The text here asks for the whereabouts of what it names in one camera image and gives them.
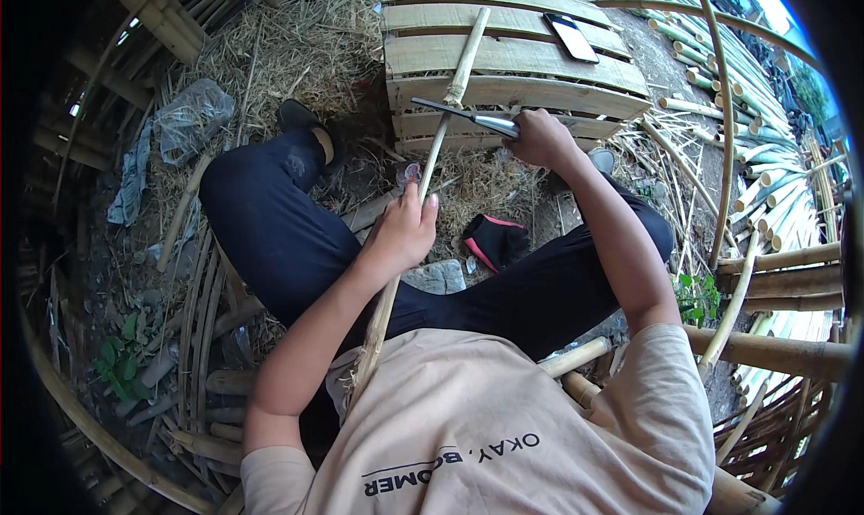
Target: phone screen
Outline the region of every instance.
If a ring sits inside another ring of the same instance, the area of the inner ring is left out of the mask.
[[[597,54],[572,18],[556,13],[544,13],[543,16],[573,59],[580,62],[599,63]]]

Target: black glove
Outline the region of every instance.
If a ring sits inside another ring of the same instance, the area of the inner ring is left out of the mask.
[[[462,233],[462,241],[493,272],[500,272],[528,253],[528,230],[506,220],[477,215]]]

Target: person's right hand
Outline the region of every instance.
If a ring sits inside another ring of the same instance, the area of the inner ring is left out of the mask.
[[[513,121],[519,125],[519,140],[505,140],[504,146],[525,163],[559,170],[562,163],[581,153],[567,127],[545,108],[523,110]]]

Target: green leaf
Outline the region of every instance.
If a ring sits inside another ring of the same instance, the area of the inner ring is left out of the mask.
[[[135,357],[126,359],[123,364],[123,380],[132,380],[135,378],[135,373],[138,372],[138,362]]]
[[[120,400],[124,402],[128,401],[129,395],[126,393],[124,387],[120,384],[120,380],[118,380],[117,377],[114,376],[113,372],[108,372],[108,380],[111,381],[111,387],[117,394],[117,396],[120,397]]]
[[[116,356],[114,355],[114,347],[111,342],[106,341],[102,345],[102,348],[99,349],[99,355],[101,355],[105,360],[105,365],[107,365],[109,369],[114,366]]]
[[[138,322],[138,311],[126,317],[126,323],[123,325],[123,337],[125,340],[135,339],[136,322]]]
[[[130,386],[132,388],[132,393],[139,399],[149,399],[150,398],[150,388],[144,385],[144,382],[141,380],[135,379],[130,382]]]

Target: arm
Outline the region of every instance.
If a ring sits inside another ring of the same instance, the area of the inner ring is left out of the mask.
[[[681,324],[669,275],[648,231],[574,142],[567,127],[545,110],[523,111],[513,153],[557,172],[579,201],[631,333],[657,323]]]
[[[416,184],[384,211],[357,259],[288,329],[258,372],[246,405],[243,455],[268,446],[303,449],[299,415],[312,400],[363,307],[435,241],[437,197],[421,209]]]

